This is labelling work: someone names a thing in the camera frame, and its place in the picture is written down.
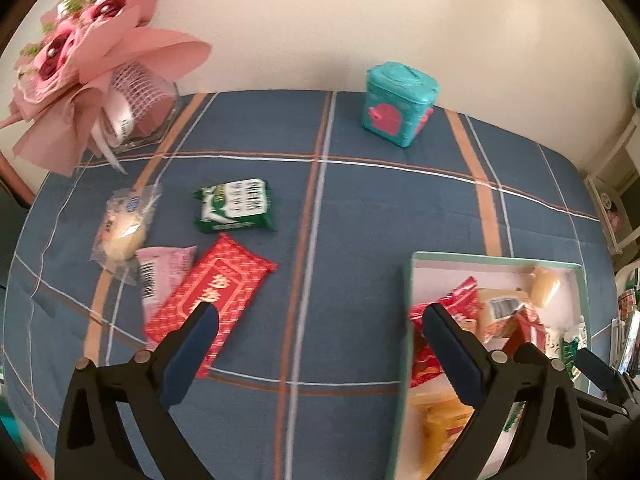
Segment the pink snack packet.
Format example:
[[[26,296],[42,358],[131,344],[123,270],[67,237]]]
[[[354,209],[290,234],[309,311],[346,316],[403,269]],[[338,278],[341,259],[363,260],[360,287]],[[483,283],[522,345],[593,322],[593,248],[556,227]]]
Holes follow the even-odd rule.
[[[191,246],[143,247],[136,251],[145,323],[188,276],[197,250]]]

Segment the red patterned snack packet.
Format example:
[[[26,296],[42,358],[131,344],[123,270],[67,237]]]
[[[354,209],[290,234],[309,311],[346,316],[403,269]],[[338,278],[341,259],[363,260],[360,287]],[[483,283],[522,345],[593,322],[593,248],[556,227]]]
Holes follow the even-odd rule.
[[[158,344],[169,332],[181,327],[202,302],[211,304],[218,313],[218,333],[198,370],[198,377],[206,376],[258,288],[277,268],[277,263],[255,255],[229,234],[220,234],[145,323],[145,336]]]

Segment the teal rimmed white tray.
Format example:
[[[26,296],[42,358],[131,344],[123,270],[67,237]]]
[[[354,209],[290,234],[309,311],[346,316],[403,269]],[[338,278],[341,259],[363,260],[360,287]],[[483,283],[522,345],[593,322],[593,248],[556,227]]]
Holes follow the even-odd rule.
[[[585,271],[578,263],[526,258],[489,257],[452,252],[414,252],[406,266],[405,308],[438,299],[472,276],[484,288],[529,290],[534,269],[540,266],[560,274],[560,290],[548,306],[541,309],[544,325],[569,330],[579,322],[590,325],[588,287]],[[419,479],[420,420],[407,404],[413,356],[413,328],[404,324],[399,347],[399,393],[387,462],[387,479]]]

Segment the red peanut snack bag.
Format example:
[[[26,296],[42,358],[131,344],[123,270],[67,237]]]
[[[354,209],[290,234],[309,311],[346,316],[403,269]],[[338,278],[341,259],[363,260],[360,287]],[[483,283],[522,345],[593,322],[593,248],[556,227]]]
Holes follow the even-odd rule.
[[[445,296],[410,309],[409,320],[414,328],[411,388],[442,373],[449,374],[455,365],[461,365],[464,372],[474,372],[473,362],[452,326],[457,324],[459,332],[474,336],[479,310],[477,281],[472,276]]]

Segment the blue plaid tablecloth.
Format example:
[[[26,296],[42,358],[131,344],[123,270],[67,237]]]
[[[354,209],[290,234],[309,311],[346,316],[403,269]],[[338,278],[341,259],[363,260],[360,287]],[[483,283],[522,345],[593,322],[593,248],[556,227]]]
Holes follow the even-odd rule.
[[[577,263],[588,287],[591,347],[608,355],[613,269],[574,165],[550,148],[435,110],[408,148],[362,128],[359,93],[230,92],[198,102],[163,156],[126,154],[122,171],[87,157],[51,174],[29,211],[1,310],[9,404],[47,451],[86,341],[128,361],[144,343],[140,290],[113,282],[92,302],[90,258],[107,200],[159,184],[148,243],[194,246],[195,191],[261,178],[272,229],[234,238],[277,269],[206,376],[172,411],[218,479],[381,479],[386,473],[415,252]]]

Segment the green white milk packet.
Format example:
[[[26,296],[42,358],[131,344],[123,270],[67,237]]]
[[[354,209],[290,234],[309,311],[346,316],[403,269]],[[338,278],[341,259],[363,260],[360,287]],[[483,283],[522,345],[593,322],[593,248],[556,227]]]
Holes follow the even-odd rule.
[[[269,184],[251,178],[218,183],[194,192],[201,212],[194,220],[204,233],[242,229],[275,230]]]

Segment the small green white cracker packet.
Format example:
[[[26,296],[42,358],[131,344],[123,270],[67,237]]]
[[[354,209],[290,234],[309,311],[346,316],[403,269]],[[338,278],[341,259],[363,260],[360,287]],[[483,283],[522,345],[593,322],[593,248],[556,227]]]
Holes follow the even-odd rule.
[[[559,359],[573,382],[582,374],[575,365],[577,351],[587,347],[587,325],[581,315],[577,324],[568,330],[546,328],[544,353],[550,359]]]

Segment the yellow snack bag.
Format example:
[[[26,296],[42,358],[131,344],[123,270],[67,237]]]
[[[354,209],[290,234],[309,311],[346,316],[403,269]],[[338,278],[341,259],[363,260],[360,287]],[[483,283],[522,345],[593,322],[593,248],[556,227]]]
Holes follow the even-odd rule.
[[[420,414],[421,474],[428,478],[454,445],[474,413],[452,391],[417,393],[409,398]]]

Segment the teal pink toy box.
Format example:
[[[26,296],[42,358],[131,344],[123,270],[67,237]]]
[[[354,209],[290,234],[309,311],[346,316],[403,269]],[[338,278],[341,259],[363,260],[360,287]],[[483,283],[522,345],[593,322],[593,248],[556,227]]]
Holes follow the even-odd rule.
[[[426,73],[398,62],[367,71],[362,126],[408,148],[433,114],[440,85]]]

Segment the jelly cup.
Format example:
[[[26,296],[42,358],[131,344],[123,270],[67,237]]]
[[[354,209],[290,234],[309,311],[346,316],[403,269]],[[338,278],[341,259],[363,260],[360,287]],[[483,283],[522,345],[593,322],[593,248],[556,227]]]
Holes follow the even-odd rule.
[[[562,280],[555,270],[543,266],[536,266],[532,275],[533,281],[529,298],[535,307],[547,307],[560,289]]]

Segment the stack of books and phone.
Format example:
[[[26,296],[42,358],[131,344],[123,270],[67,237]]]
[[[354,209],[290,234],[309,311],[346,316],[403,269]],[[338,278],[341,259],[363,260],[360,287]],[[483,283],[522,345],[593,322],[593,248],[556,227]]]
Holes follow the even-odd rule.
[[[608,360],[620,374],[635,378],[639,373],[639,289],[628,286],[618,296],[618,315],[611,322]]]

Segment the orange white bread packet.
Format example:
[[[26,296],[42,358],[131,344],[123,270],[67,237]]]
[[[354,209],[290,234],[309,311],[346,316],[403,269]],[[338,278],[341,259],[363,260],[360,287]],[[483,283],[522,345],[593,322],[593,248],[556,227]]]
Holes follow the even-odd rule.
[[[491,339],[509,337],[513,332],[511,318],[516,312],[522,312],[527,321],[539,320],[536,309],[524,290],[481,288],[477,296],[476,336],[483,344]]]

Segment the clear wrapped white bun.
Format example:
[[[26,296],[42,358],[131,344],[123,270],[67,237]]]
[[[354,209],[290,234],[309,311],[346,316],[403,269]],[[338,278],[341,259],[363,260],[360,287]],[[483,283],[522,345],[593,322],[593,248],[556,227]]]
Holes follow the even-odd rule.
[[[136,284],[139,275],[136,252],[148,236],[161,195],[160,184],[115,191],[106,202],[90,260],[119,281]]]

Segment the small red snack packet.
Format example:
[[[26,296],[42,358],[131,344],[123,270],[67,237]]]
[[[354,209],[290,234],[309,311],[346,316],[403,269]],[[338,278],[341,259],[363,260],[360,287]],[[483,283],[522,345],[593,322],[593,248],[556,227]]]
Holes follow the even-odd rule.
[[[516,350],[522,344],[530,342],[539,350],[546,350],[546,328],[538,318],[531,318],[524,310],[518,310],[510,319],[509,338],[502,347],[502,351],[513,358]]]

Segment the white shelf unit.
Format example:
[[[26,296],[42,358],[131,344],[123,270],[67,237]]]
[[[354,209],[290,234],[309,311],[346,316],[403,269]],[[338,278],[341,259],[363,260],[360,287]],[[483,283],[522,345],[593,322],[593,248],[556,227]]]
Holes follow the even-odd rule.
[[[639,229],[633,229],[628,218],[622,196],[612,185],[605,182],[602,174],[625,151],[627,144],[639,132],[639,113],[634,112],[624,131],[615,143],[597,159],[597,165],[584,179],[585,186],[596,206],[602,224],[608,252],[613,258],[621,257],[624,250],[639,238]]]

